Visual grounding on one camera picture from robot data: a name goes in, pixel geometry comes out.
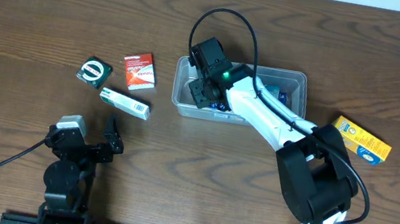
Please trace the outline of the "blue Kool Fever box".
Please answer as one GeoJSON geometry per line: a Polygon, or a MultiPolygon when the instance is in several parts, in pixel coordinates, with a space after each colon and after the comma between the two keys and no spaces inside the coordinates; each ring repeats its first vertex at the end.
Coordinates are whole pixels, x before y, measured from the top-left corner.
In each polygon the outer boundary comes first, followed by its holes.
{"type": "MultiPolygon", "coordinates": [[[[288,102],[288,94],[286,92],[282,92],[279,86],[275,85],[266,85],[265,88],[281,103],[284,105],[288,102]]],[[[229,105],[224,102],[213,103],[209,106],[210,108],[218,109],[221,112],[226,112],[230,110],[229,105]]]]}

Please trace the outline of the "yellow medicine box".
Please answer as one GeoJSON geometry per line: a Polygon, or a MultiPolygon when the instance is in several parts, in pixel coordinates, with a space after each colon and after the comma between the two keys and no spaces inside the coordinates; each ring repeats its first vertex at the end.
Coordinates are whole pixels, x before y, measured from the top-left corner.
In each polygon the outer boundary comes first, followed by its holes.
{"type": "Polygon", "coordinates": [[[378,165],[385,161],[392,150],[387,143],[344,116],[339,116],[334,120],[333,126],[340,132],[345,147],[371,165],[378,165]]]}

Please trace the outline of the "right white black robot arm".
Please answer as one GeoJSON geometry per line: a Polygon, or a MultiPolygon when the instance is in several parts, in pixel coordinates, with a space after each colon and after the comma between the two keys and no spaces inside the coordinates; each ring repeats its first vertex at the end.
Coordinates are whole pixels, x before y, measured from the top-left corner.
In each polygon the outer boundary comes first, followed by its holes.
{"type": "Polygon", "coordinates": [[[255,70],[228,59],[189,57],[198,73],[190,92],[199,108],[223,104],[241,116],[275,150],[282,196],[301,224],[347,224],[353,197],[363,186],[339,131],[303,120],[275,98],[255,70]]]}

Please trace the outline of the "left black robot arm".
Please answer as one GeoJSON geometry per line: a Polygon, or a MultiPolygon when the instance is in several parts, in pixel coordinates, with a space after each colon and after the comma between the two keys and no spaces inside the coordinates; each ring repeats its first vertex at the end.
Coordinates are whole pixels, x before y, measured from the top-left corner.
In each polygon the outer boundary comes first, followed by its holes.
{"type": "Polygon", "coordinates": [[[97,145],[85,142],[87,127],[78,115],[63,116],[49,127],[44,144],[58,158],[43,175],[45,219],[74,220],[87,224],[88,199],[96,174],[96,165],[110,163],[113,156],[124,152],[124,144],[116,125],[116,116],[108,118],[105,141],[97,145]]]}

